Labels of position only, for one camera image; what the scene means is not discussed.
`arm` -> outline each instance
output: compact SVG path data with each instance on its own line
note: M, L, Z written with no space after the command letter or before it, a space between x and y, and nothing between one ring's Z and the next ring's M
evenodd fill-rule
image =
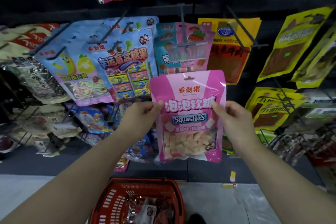
M84 224L121 155L150 130L162 106L162 102L133 104L114 133L40 188L0 224Z
M336 223L336 203L259 142L249 111L233 101L226 110L217 103L212 107L283 224Z

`hand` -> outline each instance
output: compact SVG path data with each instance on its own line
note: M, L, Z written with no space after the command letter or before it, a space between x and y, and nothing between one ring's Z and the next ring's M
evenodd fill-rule
M216 102L212 102L211 107L222 118L226 136L238 154L261 145L251 112L234 101L227 101L226 109Z
M155 104L149 101L132 104L128 107L116 132L121 133L123 138L130 140L133 145L149 132L162 107L163 101Z

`forearm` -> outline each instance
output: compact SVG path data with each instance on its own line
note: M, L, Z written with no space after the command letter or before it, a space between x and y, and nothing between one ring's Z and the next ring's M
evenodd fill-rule
M118 131L89 150L1 221L85 223L129 140Z
M263 145L240 155L283 224L336 223L336 203Z

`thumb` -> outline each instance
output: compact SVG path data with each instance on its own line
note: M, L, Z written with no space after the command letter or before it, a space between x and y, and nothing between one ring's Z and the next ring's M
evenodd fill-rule
M215 113L217 113L217 115L222 118L224 123L231 118L231 116L225 111L225 109L219 103L213 101L211 103L211 107L215 111Z
M157 115L160 113L162 107L163 107L163 101L160 100L159 102L153 105L153 108L150 110L150 112L147 115L153 118L153 120L155 120Z

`blue oval logo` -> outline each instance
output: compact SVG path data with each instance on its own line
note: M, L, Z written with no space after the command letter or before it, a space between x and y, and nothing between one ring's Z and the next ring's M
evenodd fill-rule
M217 34L220 36L233 36L233 31L230 28L220 28Z

